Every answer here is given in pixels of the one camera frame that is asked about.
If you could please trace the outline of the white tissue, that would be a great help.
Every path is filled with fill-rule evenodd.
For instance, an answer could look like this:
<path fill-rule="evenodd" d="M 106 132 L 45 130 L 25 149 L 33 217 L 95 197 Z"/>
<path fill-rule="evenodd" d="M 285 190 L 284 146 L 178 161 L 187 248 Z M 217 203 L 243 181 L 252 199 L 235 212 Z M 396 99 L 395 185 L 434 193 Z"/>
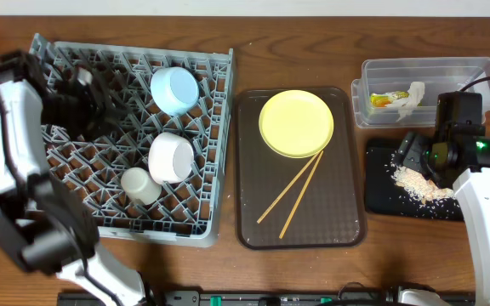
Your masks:
<path fill-rule="evenodd" d="M 397 121 L 402 121 L 405 117 L 413 114 L 413 110 L 419 105 L 424 97 L 424 92 L 425 84 L 423 82 L 412 82 L 410 84 L 410 88 L 407 91 L 408 96 L 396 101 L 399 114 Z"/>

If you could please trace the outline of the green snack wrapper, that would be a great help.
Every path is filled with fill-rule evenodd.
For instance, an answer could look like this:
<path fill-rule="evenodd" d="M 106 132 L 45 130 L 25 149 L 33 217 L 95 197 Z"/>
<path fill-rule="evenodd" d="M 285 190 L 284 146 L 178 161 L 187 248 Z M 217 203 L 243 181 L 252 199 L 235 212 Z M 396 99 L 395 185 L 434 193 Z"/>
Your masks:
<path fill-rule="evenodd" d="M 388 104 L 391 104 L 395 100 L 404 99 L 408 96 L 409 93 L 403 91 L 395 91 L 382 94 L 372 93 L 370 95 L 370 102 L 374 107 L 386 107 Z"/>

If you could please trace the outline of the white plastic cup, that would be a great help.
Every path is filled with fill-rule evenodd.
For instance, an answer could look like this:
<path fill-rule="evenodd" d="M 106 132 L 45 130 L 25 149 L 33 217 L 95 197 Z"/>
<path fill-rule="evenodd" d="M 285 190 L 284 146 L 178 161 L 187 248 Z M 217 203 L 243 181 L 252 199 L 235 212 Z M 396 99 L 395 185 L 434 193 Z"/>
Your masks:
<path fill-rule="evenodd" d="M 140 167 L 126 170 L 121 177 L 121 186 L 126 195 L 139 205 L 152 204 L 162 193 L 162 186 Z"/>

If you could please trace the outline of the light blue bowl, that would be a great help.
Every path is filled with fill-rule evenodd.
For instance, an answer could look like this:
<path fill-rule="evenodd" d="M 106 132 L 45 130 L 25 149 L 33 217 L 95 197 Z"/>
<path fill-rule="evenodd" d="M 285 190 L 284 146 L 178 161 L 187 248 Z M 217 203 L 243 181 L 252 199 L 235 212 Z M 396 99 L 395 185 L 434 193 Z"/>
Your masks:
<path fill-rule="evenodd" d="M 199 100 L 196 78 L 185 68 L 161 68 L 151 78 L 151 97 L 170 116 L 182 116 Z"/>

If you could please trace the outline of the wooden chopstick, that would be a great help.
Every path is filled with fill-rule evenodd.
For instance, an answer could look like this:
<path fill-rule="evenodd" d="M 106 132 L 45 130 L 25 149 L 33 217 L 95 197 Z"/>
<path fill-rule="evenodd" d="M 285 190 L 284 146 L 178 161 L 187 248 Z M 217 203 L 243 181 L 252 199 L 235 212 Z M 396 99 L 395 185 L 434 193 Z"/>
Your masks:
<path fill-rule="evenodd" d="M 305 170 L 310 166 L 310 164 L 318 157 L 319 153 L 316 153 L 290 180 L 290 182 L 285 186 L 285 188 L 279 193 L 276 199 L 265 209 L 265 211 L 257 219 L 256 223 L 260 224 L 265 217 L 271 212 L 275 205 L 286 195 L 290 188 L 295 184 L 295 182 L 302 176 Z"/>
<path fill-rule="evenodd" d="M 318 154 L 318 157 L 315 160 L 315 163 L 314 163 L 314 165 L 313 165 L 313 167 L 312 167 L 312 169 L 311 169 L 311 171 L 310 171 L 310 173 L 309 173 L 309 175 L 308 175 L 308 177 L 307 177 L 307 179 L 306 179 L 306 181 L 305 181 L 305 183 L 304 183 L 304 185 L 303 185 L 303 187 L 302 187 L 302 189 L 301 189 L 301 191 L 299 193 L 299 196 L 297 197 L 297 199 L 296 199 L 296 201 L 295 201 L 295 203 L 293 205 L 293 208 L 292 208 L 290 214 L 288 215 L 288 218 L 286 220 L 286 223 L 283 225 L 282 231 L 280 232 L 280 235 L 278 236 L 280 240 L 285 236 L 285 234 L 286 234 L 286 232 L 288 230 L 288 227 L 289 227 L 289 225 L 291 224 L 291 222 L 293 220 L 294 214 L 296 213 L 296 211 L 297 211 L 297 209 L 299 207 L 299 204 L 302 202 L 302 199 L 303 199 L 303 197 L 305 195 L 305 192 L 307 191 L 307 189 L 308 189 L 308 187 L 310 185 L 310 182 L 311 182 L 311 180 L 312 180 L 312 178 L 313 178 L 313 176 L 314 176 L 314 174 L 316 172 L 316 169 L 318 167 L 318 164 L 319 164 L 320 160 L 322 159 L 323 154 L 324 154 L 324 150 L 322 150 Z"/>

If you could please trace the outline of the pink bowl with rice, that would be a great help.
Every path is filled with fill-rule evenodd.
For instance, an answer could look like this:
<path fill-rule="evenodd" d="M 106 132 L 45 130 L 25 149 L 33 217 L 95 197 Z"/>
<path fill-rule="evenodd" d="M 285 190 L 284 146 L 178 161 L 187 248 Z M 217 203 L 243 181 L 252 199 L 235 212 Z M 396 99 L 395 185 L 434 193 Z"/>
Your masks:
<path fill-rule="evenodd" d="M 151 144 L 148 168 L 158 184 L 175 184 L 187 179 L 194 161 L 191 144 L 173 133 L 160 133 Z"/>

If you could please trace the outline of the yellow round plate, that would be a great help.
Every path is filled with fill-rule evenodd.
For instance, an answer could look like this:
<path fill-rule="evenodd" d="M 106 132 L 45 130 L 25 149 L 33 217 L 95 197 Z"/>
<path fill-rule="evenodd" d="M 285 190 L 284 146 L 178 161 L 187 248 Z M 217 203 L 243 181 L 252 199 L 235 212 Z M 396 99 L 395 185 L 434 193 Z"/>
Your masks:
<path fill-rule="evenodd" d="M 265 143 L 281 156 L 305 158 L 324 149 L 333 136 L 328 105 L 305 90 L 286 90 L 270 97 L 259 113 Z"/>

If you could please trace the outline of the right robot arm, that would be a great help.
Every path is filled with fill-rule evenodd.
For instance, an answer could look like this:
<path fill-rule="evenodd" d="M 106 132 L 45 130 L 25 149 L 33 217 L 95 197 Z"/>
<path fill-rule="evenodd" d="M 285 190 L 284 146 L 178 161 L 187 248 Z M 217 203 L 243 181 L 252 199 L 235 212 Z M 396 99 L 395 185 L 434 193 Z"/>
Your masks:
<path fill-rule="evenodd" d="M 408 133 L 396 163 L 432 179 L 441 189 L 453 190 L 470 244 L 475 303 L 490 305 L 490 139 L 482 116 L 480 94 L 440 94 L 434 136 Z"/>

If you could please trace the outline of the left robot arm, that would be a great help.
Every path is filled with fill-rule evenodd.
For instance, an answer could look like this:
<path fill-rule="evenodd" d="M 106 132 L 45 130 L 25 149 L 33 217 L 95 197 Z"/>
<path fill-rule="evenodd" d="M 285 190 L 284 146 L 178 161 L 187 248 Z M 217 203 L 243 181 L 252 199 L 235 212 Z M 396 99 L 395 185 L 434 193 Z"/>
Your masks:
<path fill-rule="evenodd" d="M 81 198 L 50 171 L 42 128 L 95 140 L 128 114 L 105 82 L 77 66 L 49 86 L 46 64 L 17 50 L 0 58 L 0 248 L 27 273 L 74 283 L 105 305 L 152 305 L 141 274 L 100 242 Z"/>

